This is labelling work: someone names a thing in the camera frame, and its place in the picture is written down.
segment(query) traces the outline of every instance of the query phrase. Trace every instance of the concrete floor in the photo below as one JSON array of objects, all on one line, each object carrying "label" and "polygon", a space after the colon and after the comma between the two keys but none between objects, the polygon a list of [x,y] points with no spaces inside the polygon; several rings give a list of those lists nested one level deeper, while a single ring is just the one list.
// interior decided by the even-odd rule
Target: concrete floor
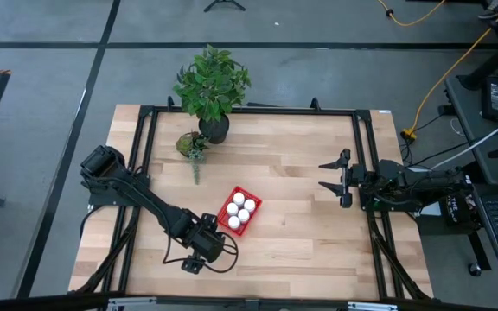
[{"label": "concrete floor", "polygon": [[[476,19],[482,11],[477,4],[444,5],[424,23],[403,29],[386,19],[374,0],[239,1],[246,12],[219,4],[203,14],[210,0],[123,0],[110,42],[473,42],[485,29]],[[405,22],[433,5],[404,0],[388,4]],[[112,0],[0,0],[0,41],[99,41],[111,6]],[[496,39],[490,36],[487,41]],[[176,71],[199,51],[106,50],[32,295],[67,290],[88,198],[80,185],[79,165],[94,146],[105,142],[114,105],[164,105],[173,94]],[[95,52],[0,49],[0,69],[13,71],[0,105],[0,195],[7,198],[5,208],[0,208],[0,299],[15,294]],[[463,53],[300,48],[232,52],[252,77],[247,101],[308,106],[318,97],[323,107],[387,109],[398,130],[412,123],[424,95]],[[491,53],[475,51],[455,73],[469,73]],[[442,90],[432,94],[421,124],[446,102]],[[450,117],[421,130],[419,136],[412,148],[415,159],[463,140],[450,128]],[[427,236],[423,247],[437,298],[498,308],[498,270],[480,278],[468,275],[466,265],[473,253],[466,237]],[[494,264],[487,244],[486,250]]]}]

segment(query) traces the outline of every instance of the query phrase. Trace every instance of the wooden tabletop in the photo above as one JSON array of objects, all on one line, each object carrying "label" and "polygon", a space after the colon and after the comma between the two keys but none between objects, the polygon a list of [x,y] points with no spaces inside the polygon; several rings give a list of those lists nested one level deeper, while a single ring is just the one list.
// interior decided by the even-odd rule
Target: wooden tabletop
[{"label": "wooden tabletop", "polygon": [[[126,159],[138,111],[139,105],[118,105],[112,120],[107,144],[120,150]],[[391,114],[371,113],[380,159],[401,162]],[[202,270],[199,275],[181,270],[180,263],[162,265],[166,235],[157,219],[142,209],[127,293],[377,300],[367,219],[360,209],[359,196],[353,196],[352,208],[341,209],[339,199],[318,185],[319,181],[339,181],[341,171],[319,169],[318,165],[334,161],[342,149],[351,149],[351,163],[357,163],[351,118],[263,114],[228,117],[227,139],[205,151],[207,162],[201,165],[201,184],[196,186],[191,167],[176,151],[175,142],[180,135],[197,130],[198,120],[184,113],[159,113],[150,188],[167,203],[199,215],[217,213],[235,186],[260,197],[263,203],[259,213],[244,236],[236,236],[238,263],[226,274]],[[361,130],[366,146],[364,124]],[[144,129],[140,155],[146,132]],[[370,168],[366,147],[365,152]],[[105,258],[117,210],[103,208],[86,222],[70,289],[83,285]],[[418,286],[432,295],[416,224],[404,213],[390,213],[390,217],[400,262]],[[191,251],[173,243],[169,258],[189,254]],[[223,254],[212,265],[224,269],[232,260]],[[119,258],[112,289],[118,286],[121,266]],[[384,259],[388,292],[393,295],[388,267]]]}]

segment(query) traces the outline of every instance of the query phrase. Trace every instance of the red tray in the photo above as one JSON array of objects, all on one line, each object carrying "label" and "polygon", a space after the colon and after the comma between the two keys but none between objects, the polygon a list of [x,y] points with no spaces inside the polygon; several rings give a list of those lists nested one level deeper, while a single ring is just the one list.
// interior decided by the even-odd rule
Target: red tray
[{"label": "red tray", "polygon": [[[252,211],[251,217],[249,218],[249,220],[245,224],[241,224],[238,229],[234,230],[228,226],[228,220],[230,219],[230,215],[228,215],[228,213],[226,211],[226,206],[228,205],[228,203],[233,202],[233,195],[235,193],[238,193],[238,192],[243,193],[243,195],[245,195],[245,197],[246,197],[246,200],[251,199],[251,200],[255,201],[255,210]],[[252,219],[255,217],[255,214],[259,210],[260,204],[262,202],[263,201],[261,199],[259,199],[256,195],[251,194],[250,192],[246,191],[244,188],[242,188],[240,186],[236,186],[232,190],[232,192],[230,193],[228,198],[226,199],[226,202],[224,202],[224,205],[222,205],[222,208],[220,209],[220,211],[218,212],[218,222],[222,226],[226,227],[229,231],[231,231],[239,236],[242,236],[243,232],[246,230],[246,228],[252,222]]]}]

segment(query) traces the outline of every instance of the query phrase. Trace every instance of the black floor stripe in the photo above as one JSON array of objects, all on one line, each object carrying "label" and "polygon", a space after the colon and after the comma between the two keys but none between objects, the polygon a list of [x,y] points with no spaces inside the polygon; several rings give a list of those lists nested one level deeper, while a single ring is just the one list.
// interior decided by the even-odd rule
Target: black floor stripe
[{"label": "black floor stripe", "polygon": [[5,42],[0,41],[0,48],[99,48],[99,42]]},{"label": "black floor stripe", "polygon": [[[468,49],[472,43],[359,43],[359,42],[5,42],[0,48],[82,49],[82,48],[204,48],[211,44],[215,48],[327,48],[327,49],[386,49],[386,50],[454,50]],[[497,49],[498,43],[480,43],[476,50]]]},{"label": "black floor stripe", "polygon": [[[215,48],[327,48],[386,50],[468,49],[473,43],[343,43],[343,42],[209,42]],[[107,48],[204,48],[206,42],[109,42]],[[497,49],[498,43],[480,43],[476,50]]]},{"label": "black floor stripe", "polygon": [[111,35],[112,26],[114,25],[114,21],[117,17],[119,6],[120,0],[114,0],[112,2],[111,12],[109,13],[109,18],[107,19],[107,23],[105,25],[105,31],[101,36],[101,45],[95,54],[92,69],[90,70],[87,78],[85,92],[82,96],[82,100],[80,101],[80,107],[76,113],[76,117],[74,118],[57,172],[52,180],[52,185],[42,210],[43,217],[40,229],[37,232],[34,246],[30,252],[29,260],[26,264],[26,269],[18,289],[18,298],[28,297],[30,295],[30,291],[32,290],[32,286],[34,285],[35,274],[37,273],[40,261],[42,260],[43,250],[48,241],[48,236],[51,231],[51,225],[53,224],[55,214],[57,213],[57,206],[59,205],[59,200],[61,199],[62,190],[65,185],[68,170],[70,169],[70,163],[73,160],[76,143],[78,142],[82,124],[86,118],[86,112],[92,97],[93,88],[95,87],[99,69],[101,68],[103,56],[105,55],[105,44],[109,41],[109,36]]}]

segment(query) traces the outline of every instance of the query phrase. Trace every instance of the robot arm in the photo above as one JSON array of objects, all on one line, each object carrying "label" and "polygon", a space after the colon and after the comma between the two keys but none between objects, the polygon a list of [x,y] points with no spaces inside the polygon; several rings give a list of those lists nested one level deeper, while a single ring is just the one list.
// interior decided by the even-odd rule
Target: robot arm
[{"label": "robot arm", "polygon": [[114,148],[98,146],[80,166],[82,185],[92,194],[115,194],[130,202],[129,206],[144,207],[157,217],[166,234],[184,248],[193,248],[209,263],[222,253],[225,238],[216,232],[216,216],[204,213],[199,218],[188,209],[165,203],[143,179],[125,168],[123,156]]},{"label": "robot arm", "polygon": [[348,149],[336,162],[320,168],[343,170],[342,184],[319,182],[320,185],[342,197],[342,207],[350,207],[348,187],[358,187],[366,195],[363,207],[369,211],[418,212],[424,206],[447,195],[471,189],[468,176],[460,168],[446,171],[415,172],[399,163],[381,160],[374,171],[366,171],[362,164],[348,168]]}]

